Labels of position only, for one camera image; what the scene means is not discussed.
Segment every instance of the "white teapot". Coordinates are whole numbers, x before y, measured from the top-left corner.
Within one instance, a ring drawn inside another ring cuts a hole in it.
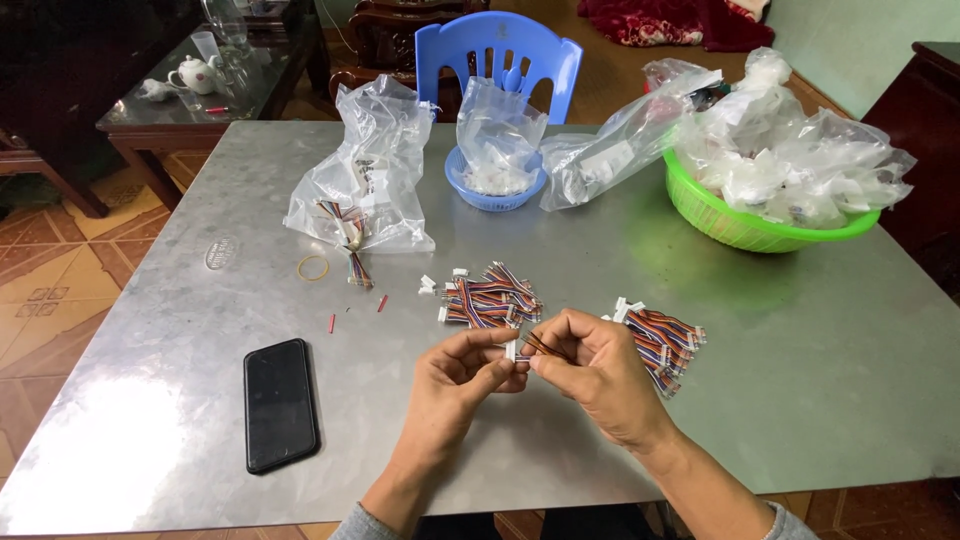
[[[204,63],[200,59],[187,55],[186,60],[180,63],[177,71],[171,71],[167,74],[167,81],[177,88],[189,88],[198,94],[208,94],[217,87],[217,69],[215,66],[219,58],[214,55],[210,57],[210,62]],[[174,75],[180,75],[180,79],[186,86],[174,83]]]

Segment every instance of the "phone screen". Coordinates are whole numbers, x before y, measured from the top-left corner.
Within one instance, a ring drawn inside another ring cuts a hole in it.
[[[320,447],[306,344],[291,339],[244,358],[247,470],[259,474]]]

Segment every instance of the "sleeve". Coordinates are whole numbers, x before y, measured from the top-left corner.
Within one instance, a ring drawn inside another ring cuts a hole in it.
[[[333,531],[329,540],[403,540],[387,528],[360,503],[353,506],[347,518]]]
[[[777,512],[777,519],[763,540],[817,540],[817,535],[800,518],[777,503],[767,504]]]

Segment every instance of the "wooden coffee table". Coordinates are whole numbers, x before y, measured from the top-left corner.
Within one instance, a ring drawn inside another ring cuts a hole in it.
[[[226,93],[199,96],[200,110],[187,110],[177,97],[155,103],[136,97],[142,81],[97,122],[117,151],[147,181],[156,196],[173,210],[182,194],[164,170],[157,151],[212,150],[234,120],[276,120],[303,70],[311,85],[327,97],[330,60],[316,15],[307,15],[293,34],[251,33],[248,51],[221,44],[232,82]],[[165,82],[190,55],[202,58],[187,37],[144,77]],[[227,107],[227,112],[205,111]]]

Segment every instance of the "blue plastic basket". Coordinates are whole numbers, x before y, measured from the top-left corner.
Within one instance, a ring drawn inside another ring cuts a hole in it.
[[[536,195],[543,185],[546,184],[546,172],[540,168],[541,165],[543,165],[543,156],[537,152],[530,159],[530,161],[527,162],[526,166],[527,172],[530,172],[534,169],[540,170],[537,175],[537,180],[523,193],[509,195],[506,197],[481,195],[474,191],[470,191],[453,175],[453,171],[464,172],[464,170],[467,168],[467,160],[464,158],[463,152],[460,151],[460,146],[454,146],[453,150],[447,154],[446,163],[444,163],[444,172],[446,173],[446,179],[450,181],[450,185],[452,185],[453,188],[457,190],[457,193],[460,193],[460,196],[463,197],[464,200],[467,201],[467,203],[471,206],[477,207],[481,210],[486,210],[488,212],[505,212],[512,209],[518,209],[523,206],[523,203],[526,203],[530,197]]]

